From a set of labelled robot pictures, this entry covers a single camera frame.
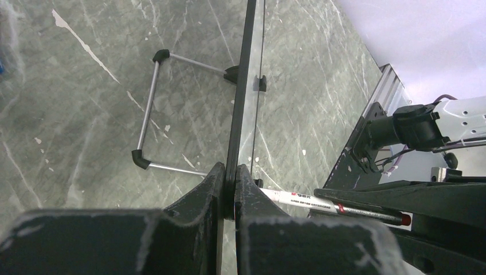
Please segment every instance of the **red marker end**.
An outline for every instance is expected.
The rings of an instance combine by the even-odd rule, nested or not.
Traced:
[[[402,214],[402,225],[409,226],[411,224],[411,217],[407,214]]]

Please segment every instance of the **gray marble surface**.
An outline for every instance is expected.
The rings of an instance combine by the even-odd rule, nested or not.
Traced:
[[[168,48],[221,69],[237,64],[245,7],[0,0],[0,233],[25,210],[163,208],[196,186],[198,176],[144,171],[131,160],[151,58]],[[337,3],[274,0],[266,8],[269,86],[254,174],[267,186],[308,193],[324,183],[379,70]],[[169,60],[146,157],[199,171],[226,162],[233,99],[234,86],[221,76]],[[222,272],[235,274],[234,224],[225,231]]]

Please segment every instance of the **marble floor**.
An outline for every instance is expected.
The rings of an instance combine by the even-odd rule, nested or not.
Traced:
[[[131,159],[158,49],[239,62],[245,1],[0,0],[0,233],[35,208],[166,207],[201,178]],[[336,0],[266,1],[253,175],[322,186],[380,74]],[[146,157],[209,171],[226,162],[234,85],[163,64]],[[303,211],[283,207],[293,215]],[[225,224],[223,274],[236,273]]]

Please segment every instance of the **metal stand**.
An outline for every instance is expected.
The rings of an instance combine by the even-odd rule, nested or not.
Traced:
[[[234,77],[234,74],[237,75],[237,73],[238,73],[237,66],[231,67],[228,70],[222,70],[222,69],[218,69],[218,68],[215,68],[213,66],[210,66],[210,65],[206,65],[206,64],[188,59],[186,57],[182,57],[182,56],[178,56],[176,54],[170,53],[169,50],[167,50],[167,49],[159,50],[155,54],[154,58],[152,59],[154,61],[154,64],[155,64],[154,65],[154,74],[152,75],[152,84],[150,85],[150,91],[148,93],[147,106],[145,108],[145,114],[143,116],[142,129],[140,130],[140,137],[139,137],[139,140],[138,140],[136,150],[132,151],[132,158],[133,158],[134,163],[142,169],[147,169],[149,167],[152,167],[152,168],[160,168],[160,169],[164,169],[164,170],[182,172],[182,173],[186,173],[186,174],[206,176],[207,173],[205,173],[205,172],[190,171],[190,170],[185,170],[185,169],[181,169],[181,168],[166,166],[166,165],[154,163],[153,161],[147,160],[143,157],[143,153],[142,153],[143,142],[145,141],[145,136],[146,136],[146,133],[147,133],[147,126],[148,126],[148,122],[150,121],[150,111],[152,110],[152,104],[154,102],[154,94],[155,94],[155,89],[156,89],[156,85],[157,85],[157,78],[158,78],[158,75],[159,75],[159,67],[162,65],[164,60],[168,59],[169,57],[173,57],[177,60],[188,62],[188,63],[194,64],[194,65],[197,65],[197,66],[201,66],[201,67],[206,68],[206,69],[213,70],[213,71],[218,72],[218,73],[222,73],[224,75],[225,79],[228,79],[231,82],[233,82],[232,80],[234,80],[233,83],[236,83],[236,78]]]

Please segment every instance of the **metal frame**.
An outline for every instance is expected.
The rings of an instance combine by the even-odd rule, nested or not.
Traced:
[[[181,60],[184,62],[191,63],[193,65],[197,65],[206,69],[213,70],[215,72],[221,73],[221,74],[226,74],[225,70],[215,68],[210,65],[206,65],[191,59],[188,59],[186,57],[179,56],[174,53],[170,53],[169,50],[160,50],[158,51],[155,56],[154,56],[154,74],[152,75],[152,83],[150,85],[150,91],[148,92],[148,100],[147,100],[147,106],[145,107],[145,114],[143,116],[143,121],[142,121],[142,129],[140,130],[140,136],[137,144],[136,150],[132,151],[132,158],[134,160],[134,163],[139,166],[142,169],[147,169],[149,167],[151,168],[159,168],[159,169],[164,169],[164,170],[169,170],[169,171],[177,171],[177,172],[182,172],[186,174],[192,174],[192,175],[199,175],[199,176],[206,176],[207,173],[205,172],[199,172],[199,171],[191,171],[191,170],[186,170],[186,169],[181,169],[177,167],[172,167],[172,166],[167,166],[159,163],[155,163],[151,160],[147,160],[143,158],[142,150],[143,150],[143,143],[145,141],[145,137],[147,134],[147,126],[148,122],[150,121],[150,112],[152,110],[152,104],[154,102],[154,94],[155,94],[155,89],[157,86],[157,78],[159,75],[159,67],[162,65],[165,59],[168,59],[169,57],[173,57],[177,60]]]

